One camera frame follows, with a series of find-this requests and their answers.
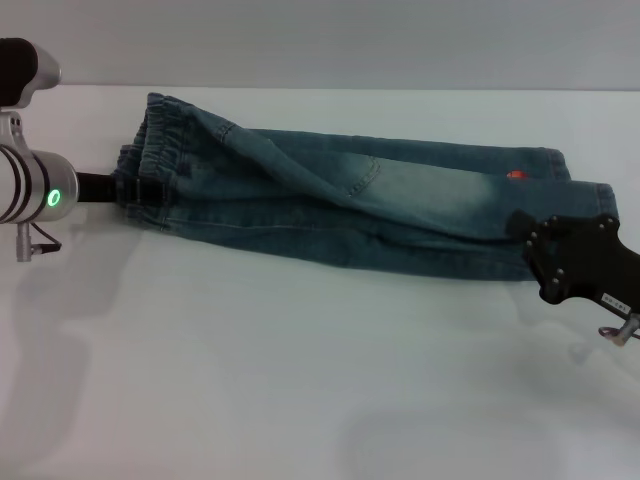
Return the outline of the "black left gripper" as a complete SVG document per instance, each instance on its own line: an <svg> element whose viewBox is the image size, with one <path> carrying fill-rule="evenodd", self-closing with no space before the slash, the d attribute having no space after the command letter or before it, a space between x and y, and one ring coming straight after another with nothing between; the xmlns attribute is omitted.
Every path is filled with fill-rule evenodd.
<svg viewBox="0 0 640 480"><path fill-rule="evenodd" d="M119 176L78 172L76 178L81 203L118 203L126 193L126 182ZM147 178L127 180L128 203L163 205L167 200L164 183Z"/></svg>

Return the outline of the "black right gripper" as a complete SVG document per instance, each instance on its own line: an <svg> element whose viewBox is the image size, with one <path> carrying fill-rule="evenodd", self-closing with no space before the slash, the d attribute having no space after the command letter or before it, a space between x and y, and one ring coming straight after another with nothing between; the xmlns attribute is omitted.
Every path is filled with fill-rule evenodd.
<svg viewBox="0 0 640 480"><path fill-rule="evenodd" d="M620 241L619 227L608 214L538 222L515 210L505 234L522 239L523 259L547 303L584 298L616 315L640 314L640 254Z"/></svg>

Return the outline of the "blue denim jeans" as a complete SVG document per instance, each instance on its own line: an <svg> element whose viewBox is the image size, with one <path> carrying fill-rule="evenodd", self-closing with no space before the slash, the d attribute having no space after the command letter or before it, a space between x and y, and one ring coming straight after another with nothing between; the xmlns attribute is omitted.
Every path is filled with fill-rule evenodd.
<svg viewBox="0 0 640 480"><path fill-rule="evenodd" d="M572 179L554 149L247 129L151 93L120 181L164 187L127 217L188 240L350 269L522 281L511 214L618 212L611 186Z"/></svg>

